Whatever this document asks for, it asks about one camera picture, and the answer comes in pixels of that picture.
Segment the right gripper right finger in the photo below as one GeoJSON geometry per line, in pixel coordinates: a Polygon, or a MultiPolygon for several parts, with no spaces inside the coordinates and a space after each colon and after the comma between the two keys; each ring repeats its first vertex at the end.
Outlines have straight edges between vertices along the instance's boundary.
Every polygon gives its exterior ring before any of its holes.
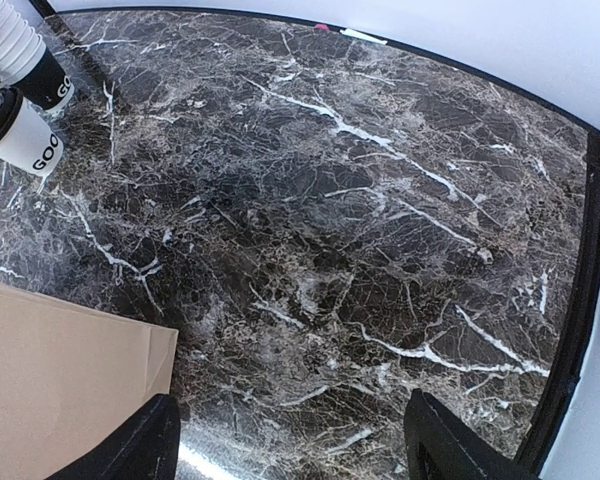
{"type": "Polygon", "coordinates": [[[405,409],[404,438],[412,479],[534,479],[504,457],[436,397],[415,389],[405,409]]]}

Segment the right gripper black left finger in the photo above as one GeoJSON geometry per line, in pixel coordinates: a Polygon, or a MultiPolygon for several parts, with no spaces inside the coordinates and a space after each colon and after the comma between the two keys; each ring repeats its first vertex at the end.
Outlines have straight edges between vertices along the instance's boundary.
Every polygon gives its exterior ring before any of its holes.
{"type": "Polygon", "coordinates": [[[173,480],[180,433],[176,399],[156,394],[94,449],[50,477],[173,480]]]}

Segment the brown paper bag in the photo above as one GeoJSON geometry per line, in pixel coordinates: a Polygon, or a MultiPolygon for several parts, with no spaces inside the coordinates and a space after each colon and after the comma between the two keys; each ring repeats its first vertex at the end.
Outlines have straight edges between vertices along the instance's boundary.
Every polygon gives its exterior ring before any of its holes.
{"type": "Polygon", "coordinates": [[[170,390],[178,333],[0,283],[0,479],[44,479],[170,390]]]}

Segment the white paper coffee cup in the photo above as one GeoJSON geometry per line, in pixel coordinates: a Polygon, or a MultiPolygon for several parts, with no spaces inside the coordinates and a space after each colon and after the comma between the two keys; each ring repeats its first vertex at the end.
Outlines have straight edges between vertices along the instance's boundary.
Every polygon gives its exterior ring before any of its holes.
{"type": "Polygon", "coordinates": [[[0,159],[27,173],[46,177],[58,165],[64,143],[28,100],[0,138],[0,159]]]}

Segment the stack of paper cups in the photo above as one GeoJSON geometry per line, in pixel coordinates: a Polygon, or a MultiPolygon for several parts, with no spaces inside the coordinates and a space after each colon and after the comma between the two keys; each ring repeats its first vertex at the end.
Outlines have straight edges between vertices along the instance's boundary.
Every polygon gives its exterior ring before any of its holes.
{"type": "Polygon", "coordinates": [[[5,0],[0,0],[0,84],[21,90],[49,113],[62,110],[75,91],[42,36],[5,0]]]}

